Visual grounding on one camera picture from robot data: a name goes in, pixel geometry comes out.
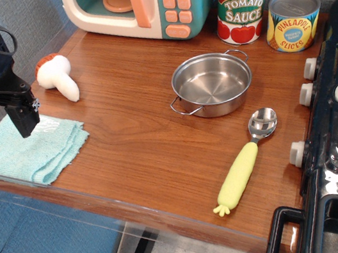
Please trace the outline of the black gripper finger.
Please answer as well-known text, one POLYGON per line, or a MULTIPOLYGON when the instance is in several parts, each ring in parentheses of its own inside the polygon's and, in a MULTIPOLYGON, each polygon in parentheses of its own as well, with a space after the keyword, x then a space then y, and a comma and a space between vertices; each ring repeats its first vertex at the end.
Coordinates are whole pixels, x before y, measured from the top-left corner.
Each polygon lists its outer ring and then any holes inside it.
POLYGON ((31 135, 36 125, 40 122, 39 100, 34 99, 31 104, 21 106, 6 106, 5 111, 13 122, 21 137, 27 138, 31 135))

